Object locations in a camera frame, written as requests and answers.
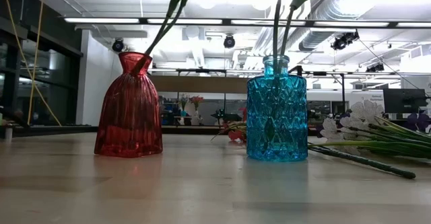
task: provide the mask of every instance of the blue glass vase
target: blue glass vase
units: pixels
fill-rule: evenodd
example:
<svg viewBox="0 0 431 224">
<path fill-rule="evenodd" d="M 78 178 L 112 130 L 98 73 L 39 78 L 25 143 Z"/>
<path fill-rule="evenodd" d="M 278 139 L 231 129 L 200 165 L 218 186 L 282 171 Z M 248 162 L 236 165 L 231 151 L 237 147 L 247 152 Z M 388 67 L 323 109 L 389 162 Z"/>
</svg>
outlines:
<svg viewBox="0 0 431 224">
<path fill-rule="evenodd" d="M 307 158 L 306 80 L 288 74 L 289 57 L 263 59 L 265 75 L 247 83 L 247 154 L 265 161 Z"/>
</svg>

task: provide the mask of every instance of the computer monitor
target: computer monitor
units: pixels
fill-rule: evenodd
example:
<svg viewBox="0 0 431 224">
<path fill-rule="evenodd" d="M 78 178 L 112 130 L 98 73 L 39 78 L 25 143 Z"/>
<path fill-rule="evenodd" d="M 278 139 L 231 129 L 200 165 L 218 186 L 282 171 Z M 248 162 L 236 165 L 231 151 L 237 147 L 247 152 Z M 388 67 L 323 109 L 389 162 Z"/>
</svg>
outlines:
<svg viewBox="0 0 431 224">
<path fill-rule="evenodd" d="M 427 106 L 425 89 L 383 89 L 385 113 L 414 113 Z"/>
</svg>

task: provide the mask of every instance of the table surface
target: table surface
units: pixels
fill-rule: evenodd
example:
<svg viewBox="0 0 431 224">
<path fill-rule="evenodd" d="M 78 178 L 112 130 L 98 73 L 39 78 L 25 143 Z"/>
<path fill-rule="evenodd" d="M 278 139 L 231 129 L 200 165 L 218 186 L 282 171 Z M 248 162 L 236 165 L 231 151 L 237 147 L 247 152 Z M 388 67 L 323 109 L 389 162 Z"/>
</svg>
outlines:
<svg viewBox="0 0 431 224">
<path fill-rule="evenodd" d="M 95 133 L 0 142 L 2 223 L 429 224 L 431 170 L 405 180 L 311 153 L 249 159 L 226 136 L 164 135 L 138 159 L 93 154 Z"/>
</svg>

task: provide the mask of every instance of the yellow rope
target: yellow rope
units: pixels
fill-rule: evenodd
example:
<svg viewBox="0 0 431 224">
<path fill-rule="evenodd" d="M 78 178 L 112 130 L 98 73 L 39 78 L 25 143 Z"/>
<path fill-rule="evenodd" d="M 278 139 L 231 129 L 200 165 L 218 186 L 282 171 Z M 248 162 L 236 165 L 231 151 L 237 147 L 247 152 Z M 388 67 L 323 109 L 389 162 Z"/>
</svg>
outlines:
<svg viewBox="0 0 431 224">
<path fill-rule="evenodd" d="M 42 27 L 42 14 L 43 14 L 43 3 L 44 0 L 40 0 L 40 13 L 39 13 L 39 26 L 38 26 L 38 35 L 36 40 L 36 52 L 34 53 L 34 64 L 33 64 L 33 79 L 36 74 L 36 63 L 38 61 L 38 52 L 39 52 L 39 38 L 40 38 L 40 28 Z M 30 105 L 28 106 L 28 117 L 27 124 L 30 125 L 30 119 L 32 117 L 32 105 L 33 105 L 33 94 L 34 94 L 34 80 L 32 80 L 32 91 L 30 93 Z"/>
<path fill-rule="evenodd" d="M 20 50 L 22 60 L 23 60 L 23 61 L 24 61 L 24 63 L 26 64 L 27 72 L 28 72 L 28 74 L 29 74 L 30 78 L 32 79 L 33 86 L 34 86 L 34 88 L 36 89 L 36 91 L 38 92 L 38 94 L 39 94 L 40 98 L 42 99 L 43 103 L 45 104 L 45 106 L 48 108 L 48 111 L 49 111 L 49 112 L 51 113 L 51 115 L 54 117 L 55 121 L 57 121 L 57 123 L 59 124 L 59 126 L 61 126 L 61 123 L 59 122 L 59 119 L 57 119 L 57 117 L 54 115 L 53 111 L 52 111 L 52 110 L 51 110 L 51 108 L 49 107 L 48 103 L 47 103 L 47 102 L 45 101 L 45 99 L 43 98 L 43 95 L 42 95 L 42 93 L 40 92 L 40 90 L 39 90 L 38 86 L 37 86 L 36 84 L 34 84 L 34 75 L 32 75 L 32 72 L 31 72 L 31 71 L 29 70 L 29 68 L 28 68 L 28 63 L 27 63 L 27 60 L 26 60 L 26 56 L 24 55 L 24 52 L 23 52 L 22 47 L 21 47 L 20 39 L 18 38 L 18 33 L 16 32 L 15 22 L 13 22 L 13 16 L 12 16 L 11 4 L 10 4 L 9 0 L 6 0 L 6 4 L 7 4 L 7 9 L 8 9 L 8 11 L 9 11 L 9 16 L 10 16 L 10 18 L 11 18 L 11 23 L 12 23 L 13 32 L 15 33 L 16 42 L 17 42 L 17 44 L 18 44 L 18 48 L 19 48 L 19 50 Z M 40 29 L 40 23 L 41 23 L 41 21 L 42 21 L 42 10 L 40 10 L 40 16 L 39 16 L 39 29 Z M 38 32 L 38 35 L 37 35 L 37 37 L 38 37 L 37 41 L 38 41 L 38 42 L 39 42 L 39 35 L 40 35 L 40 31 Z"/>
</svg>

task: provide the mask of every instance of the glass vase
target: glass vase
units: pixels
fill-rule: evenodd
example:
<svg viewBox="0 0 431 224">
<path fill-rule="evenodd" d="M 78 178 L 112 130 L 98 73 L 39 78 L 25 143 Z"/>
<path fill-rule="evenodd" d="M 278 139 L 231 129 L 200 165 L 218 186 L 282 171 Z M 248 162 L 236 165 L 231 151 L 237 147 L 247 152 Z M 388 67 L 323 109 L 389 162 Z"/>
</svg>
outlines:
<svg viewBox="0 0 431 224">
<path fill-rule="evenodd" d="M 289 58 L 263 59 L 264 76 L 247 83 L 247 154 L 265 161 L 307 158 L 306 80 L 288 75 Z"/>
<path fill-rule="evenodd" d="M 141 157 L 161 153 L 162 127 L 157 91 L 147 77 L 152 58 L 138 52 L 119 54 L 123 74 L 106 92 L 94 153 L 115 157 Z M 132 69 L 142 58 L 138 72 Z"/>
</svg>

